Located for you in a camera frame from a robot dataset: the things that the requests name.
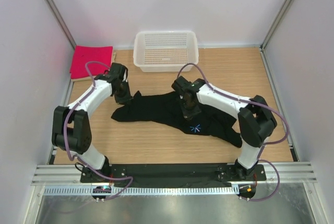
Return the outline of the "black t-shirt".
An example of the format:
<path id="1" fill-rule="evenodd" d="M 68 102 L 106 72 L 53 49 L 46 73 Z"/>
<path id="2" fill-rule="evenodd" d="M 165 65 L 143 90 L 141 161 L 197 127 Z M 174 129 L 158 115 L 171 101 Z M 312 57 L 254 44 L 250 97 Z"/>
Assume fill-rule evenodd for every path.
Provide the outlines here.
<path id="1" fill-rule="evenodd" d="M 236 119 L 209 105 L 200 104 L 201 112 L 187 120 L 183 116 L 179 96 L 175 91 L 162 95 L 134 94 L 130 104 L 114 111 L 111 118 L 118 122 L 157 122 L 177 128 L 185 134 L 213 136 L 240 148 L 242 140 L 233 129 Z"/>

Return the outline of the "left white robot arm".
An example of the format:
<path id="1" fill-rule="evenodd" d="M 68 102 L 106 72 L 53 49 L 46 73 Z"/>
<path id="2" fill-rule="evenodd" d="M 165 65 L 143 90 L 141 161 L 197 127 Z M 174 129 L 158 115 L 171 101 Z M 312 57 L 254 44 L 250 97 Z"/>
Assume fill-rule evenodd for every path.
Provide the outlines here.
<path id="1" fill-rule="evenodd" d="M 117 104 L 128 104 L 132 96 L 128 83 L 128 68 L 112 63 L 102 74 L 93 77 L 89 70 L 90 61 L 85 64 L 92 85 L 74 102 L 58 106 L 53 113 L 52 144 L 67 152 L 68 158 L 78 159 L 84 166 L 102 176 L 109 176 L 111 169 L 108 158 L 92 144 L 90 118 L 100 104 L 114 97 Z"/>

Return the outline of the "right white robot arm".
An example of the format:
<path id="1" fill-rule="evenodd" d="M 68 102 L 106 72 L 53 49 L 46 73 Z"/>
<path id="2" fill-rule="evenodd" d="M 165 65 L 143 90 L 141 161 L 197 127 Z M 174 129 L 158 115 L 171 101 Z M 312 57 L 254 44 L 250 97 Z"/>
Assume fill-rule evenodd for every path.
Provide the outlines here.
<path id="1" fill-rule="evenodd" d="M 277 126 L 265 99 L 261 96 L 237 96 L 207 84 L 203 79 L 190 82 L 183 76 L 173 82 L 172 88 L 180 98 L 183 116 L 187 120 L 201 113 L 201 105 L 211 106 L 238 120 L 242 150 L 235 161 L 234 171 L 241 179 L 253 175 L 258 156 Z"/>

